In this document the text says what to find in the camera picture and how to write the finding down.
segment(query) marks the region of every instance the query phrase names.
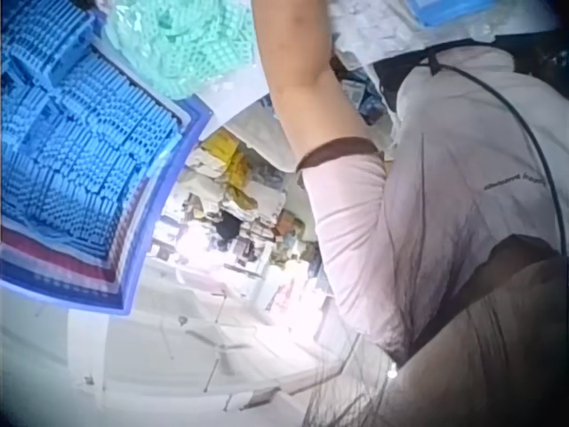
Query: forearm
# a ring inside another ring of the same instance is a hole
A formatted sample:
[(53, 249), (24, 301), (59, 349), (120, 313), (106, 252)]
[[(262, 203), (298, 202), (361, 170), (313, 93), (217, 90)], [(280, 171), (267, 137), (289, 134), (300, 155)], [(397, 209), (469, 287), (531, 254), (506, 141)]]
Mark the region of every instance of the forearm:
[(328, 141), (366, 137), (330, 68), (325, 0), (253, 0), (260, 56), (276, 112), (298, 159)]

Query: stack of blue plastic parts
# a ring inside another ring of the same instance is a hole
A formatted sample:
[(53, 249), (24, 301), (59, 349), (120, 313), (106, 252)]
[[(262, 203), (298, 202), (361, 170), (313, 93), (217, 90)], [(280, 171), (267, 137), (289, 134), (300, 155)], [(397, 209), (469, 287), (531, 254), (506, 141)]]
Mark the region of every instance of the stack of blue plastic parts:
[[(117, 270), (121, 254), (111, 259), (111, 249), (128, 233), (146, 183), (181, 149), (178, 122), (93, 50), (94, 18), (68, 0), (3, 2), (2, 23), (3, 229), (77, 265)], [(186, 151), (199, 132), (182, 141)], [(2, 262), (0, 279), (13, 282), (11, 264)], [(55, 299), (88, 309), (86, 297), (72, 294)], [(121, 303), (110, 308), (127, 312), (129, 302)]]

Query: blue object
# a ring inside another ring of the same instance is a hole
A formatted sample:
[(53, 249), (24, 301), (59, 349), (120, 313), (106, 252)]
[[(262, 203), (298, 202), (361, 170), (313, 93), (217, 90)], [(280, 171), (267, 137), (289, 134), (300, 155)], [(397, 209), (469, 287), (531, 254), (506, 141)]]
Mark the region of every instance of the blue object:
[(496, 5), (496, 0), (407, 0), (421, 24), (437, 27)]
[(67, 0), (10, 6), (0, 283), (70, 308), (128, 314), (154, 224), (211, 112), (188, 100), (181, 130), (91, 48), (94, 19)]

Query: bag of green plastic parts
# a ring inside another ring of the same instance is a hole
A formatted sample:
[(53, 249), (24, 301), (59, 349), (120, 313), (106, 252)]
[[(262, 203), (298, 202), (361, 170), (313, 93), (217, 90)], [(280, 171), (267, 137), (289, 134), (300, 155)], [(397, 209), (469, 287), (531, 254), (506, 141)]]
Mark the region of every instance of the bag of green plastic parts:
[(116, 0), (105, 29), (139, 76), (174, 100), (254, 62), (251, 8), (236, 0)]

